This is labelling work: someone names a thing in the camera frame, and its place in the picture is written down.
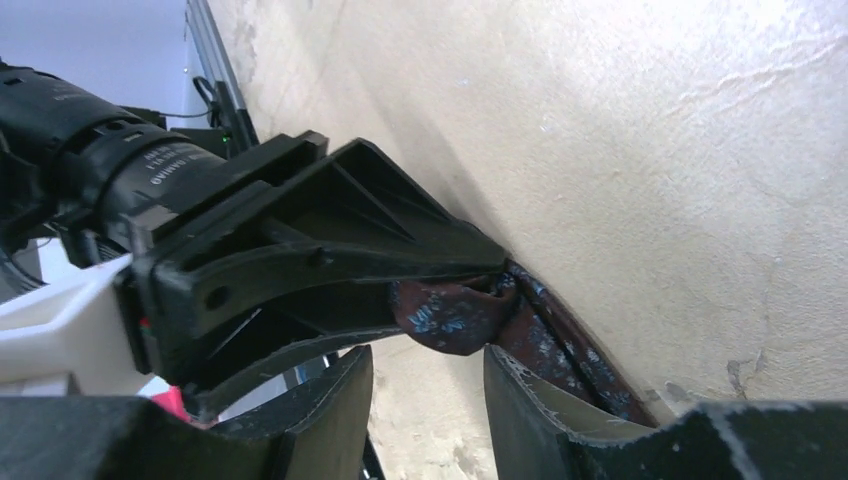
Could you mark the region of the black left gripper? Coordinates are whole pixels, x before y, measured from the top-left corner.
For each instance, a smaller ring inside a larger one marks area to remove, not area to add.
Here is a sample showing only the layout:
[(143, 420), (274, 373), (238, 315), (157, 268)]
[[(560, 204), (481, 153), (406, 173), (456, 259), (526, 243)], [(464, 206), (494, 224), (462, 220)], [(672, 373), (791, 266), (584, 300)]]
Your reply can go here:
[(115, 187), (133, 255), (114, 282), (138, 371), (223, 411), (271, 377), (396, 335), (390, 285), (499, 271), (505, 250), (373, 143), (314, 131), (231, 160), (189, 141), (137, 155)]

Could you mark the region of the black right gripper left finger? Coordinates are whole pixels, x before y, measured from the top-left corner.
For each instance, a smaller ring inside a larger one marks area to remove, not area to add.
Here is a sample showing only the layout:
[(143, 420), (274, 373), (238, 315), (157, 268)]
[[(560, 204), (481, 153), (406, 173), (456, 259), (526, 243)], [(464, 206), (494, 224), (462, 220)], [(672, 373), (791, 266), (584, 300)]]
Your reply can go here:
[(358, 479), (373, 392), (369, 346), (213, 428), (235, 445), (213, 479)]

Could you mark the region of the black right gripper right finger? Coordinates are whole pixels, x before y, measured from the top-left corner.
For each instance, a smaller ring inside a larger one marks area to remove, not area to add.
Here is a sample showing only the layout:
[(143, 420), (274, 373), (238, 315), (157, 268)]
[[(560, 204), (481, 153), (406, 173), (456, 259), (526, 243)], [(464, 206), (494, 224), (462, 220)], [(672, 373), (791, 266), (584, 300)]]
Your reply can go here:
[(596, 451), (656, 432), (552, 385), (497, 346), (484, 350), (484, 391), (501, 479), (611, 479), (621, 466)]

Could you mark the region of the maroon blue floral tie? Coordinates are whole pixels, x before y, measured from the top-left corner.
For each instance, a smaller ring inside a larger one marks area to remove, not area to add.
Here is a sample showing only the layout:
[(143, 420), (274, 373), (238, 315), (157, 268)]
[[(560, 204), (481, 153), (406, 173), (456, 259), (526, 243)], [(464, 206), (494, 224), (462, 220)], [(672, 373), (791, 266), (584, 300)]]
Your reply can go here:
[(396, 281), (390, 307), (401, 330), (437, 352), (503, 349), (555, 387), (643, 426), (658, 421), (570, 310), (521, 265), (463, 280)]

